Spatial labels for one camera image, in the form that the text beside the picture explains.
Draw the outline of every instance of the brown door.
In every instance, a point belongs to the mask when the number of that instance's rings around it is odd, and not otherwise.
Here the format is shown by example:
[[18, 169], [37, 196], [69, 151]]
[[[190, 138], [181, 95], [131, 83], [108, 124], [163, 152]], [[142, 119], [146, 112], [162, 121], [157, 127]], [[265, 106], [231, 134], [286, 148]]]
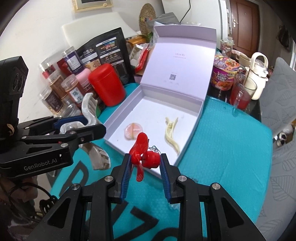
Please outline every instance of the brown door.
[[247, 0], [230, 0], [234, 48], [248, 57], [258, 50], [259, 7]]

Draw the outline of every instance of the open box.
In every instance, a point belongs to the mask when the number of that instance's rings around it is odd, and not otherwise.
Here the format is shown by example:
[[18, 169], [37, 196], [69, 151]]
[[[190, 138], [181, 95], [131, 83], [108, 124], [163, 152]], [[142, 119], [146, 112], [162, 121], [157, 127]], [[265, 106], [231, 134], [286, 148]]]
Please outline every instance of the open box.
[[[155, 145], [166, 153], [171, 165], [181, 160], [197, 127], [206, 97], [216, 49], [216, 30], [200, 26], [155, 27], [159, 37], [141, 84], [104, 123], [105, 141], [121, 154], [128, 153], [135, 140], [124, 130], [138, 123]], [[173, 138], [180, 154], [165, 139], [166, 122], [178, 118]], [[160, 177], [160, 170], [147, 169]]]

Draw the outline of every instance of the teal tablecloth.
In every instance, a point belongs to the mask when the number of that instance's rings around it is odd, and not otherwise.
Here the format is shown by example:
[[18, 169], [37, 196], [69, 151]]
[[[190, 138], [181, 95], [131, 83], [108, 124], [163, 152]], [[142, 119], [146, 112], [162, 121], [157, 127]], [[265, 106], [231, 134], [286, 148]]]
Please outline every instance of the teal tablecloth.
[[[127, 93], [136, 87], [137, 84], [126, 86]], [[116, 108], [107, 108], [100, 121], [104, 123]], [[108, 152], [112, 167], [121, 164], [123, 156], [103, 140], [95, 143]], [[182, 174], [201, 184], [220, 183], [255, 222], [267, 190], [271, 157], [270, 129], [242, 111], [236, 111], [234, 116], [232, 106], [207, 97], [198, 127], [178, 167]], [[61, 170], [51, 194], [60, 196], [72, 183], [88, 185], [111, 173], [92, 170], [81, 149], [73, 159], [72, 166]], [[117, 241], [156, 241], [164, 240], [169, 233], [176, 234], [179, 210], [168, 205], [160, 179], [145, 173], [144, 180], [138, 183], [134, 170], [126, 201], [116, 210], [122, 212], [113, 226]]]

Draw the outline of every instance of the glass handle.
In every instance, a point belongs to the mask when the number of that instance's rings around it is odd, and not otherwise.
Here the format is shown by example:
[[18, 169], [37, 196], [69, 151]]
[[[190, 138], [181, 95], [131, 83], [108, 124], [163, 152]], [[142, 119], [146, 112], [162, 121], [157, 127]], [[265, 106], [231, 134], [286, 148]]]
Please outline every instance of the glass handle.
[[242, 96], [243, 96], [244, 92], [242, 92], [242, 90], [240, 90], [237, 94], [237, 97], [233, 103], [233, 107], [237, 108], [237, 106], [239, 105], [239, 101], [241, 100]]

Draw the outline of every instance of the gray leaf-patterned fabric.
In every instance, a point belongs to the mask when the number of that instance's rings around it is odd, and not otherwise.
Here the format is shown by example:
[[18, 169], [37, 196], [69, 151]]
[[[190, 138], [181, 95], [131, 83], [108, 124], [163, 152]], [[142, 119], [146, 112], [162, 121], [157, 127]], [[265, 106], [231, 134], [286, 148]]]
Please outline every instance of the gray leaf-patterned fabric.
[[296, 72], [277, 58], [272, 76], [260, 97], [262, 123], [276, 136], [296, 119]]
[[273, 150], [271, 175], [256, 226], [267, 241], [277, 241], [296, 212], [296, 132]]

